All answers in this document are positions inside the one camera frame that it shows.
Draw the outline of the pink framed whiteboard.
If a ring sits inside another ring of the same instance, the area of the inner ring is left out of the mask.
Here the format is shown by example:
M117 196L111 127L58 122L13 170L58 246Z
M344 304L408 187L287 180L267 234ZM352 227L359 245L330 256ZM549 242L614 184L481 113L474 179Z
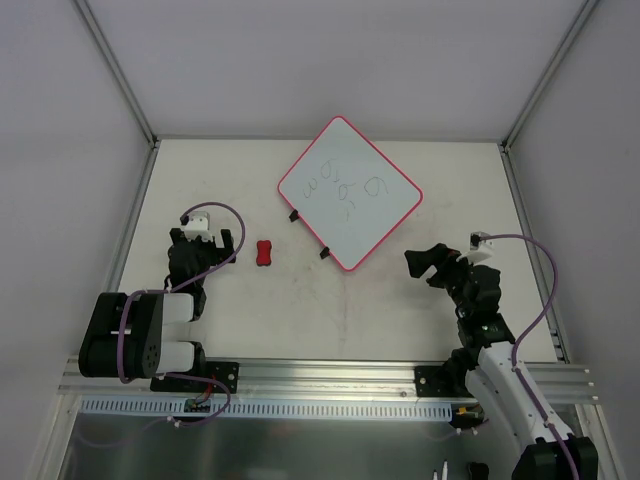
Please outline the pink framed whiteboard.
M343 116L323 127L277 190L345 271L357 269L424 198Z

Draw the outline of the red whiteboard eraser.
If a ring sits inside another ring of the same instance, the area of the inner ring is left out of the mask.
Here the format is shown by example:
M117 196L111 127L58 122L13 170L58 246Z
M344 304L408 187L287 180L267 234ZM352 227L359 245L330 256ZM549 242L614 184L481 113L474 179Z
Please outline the red whiteboard eraser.
M272 263L272 243L270 240L258 240L256 242L256 265L259 267L270 266Z

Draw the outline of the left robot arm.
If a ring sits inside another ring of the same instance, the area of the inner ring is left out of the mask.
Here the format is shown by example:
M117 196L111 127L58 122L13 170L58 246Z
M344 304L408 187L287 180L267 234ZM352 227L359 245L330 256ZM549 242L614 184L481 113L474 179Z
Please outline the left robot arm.
M101 293L78 354L81 375L129 383L171 373L185 389L203 387L209 367L202 345L165 339L163 328L201 317L206 276L235 261L231 231L222 229L220 237L218 246L208 232L191 238L183 229L173 228L164 289Z

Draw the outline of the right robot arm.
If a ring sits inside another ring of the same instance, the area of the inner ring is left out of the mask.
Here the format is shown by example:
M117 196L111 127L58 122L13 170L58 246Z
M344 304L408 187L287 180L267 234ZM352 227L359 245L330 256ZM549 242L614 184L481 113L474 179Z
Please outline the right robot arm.
M416 391L471 395L484 420L503 443L514 479L595 479L599 459L593 441L576 435L550 403L518 357L522 339L500 312L501 273L486 265L491 237L474 233L466 253L438 243L407 250L413 278L426 276L455 305L461 346L432 375L416 380ZM435 272L427 276L429 269Z

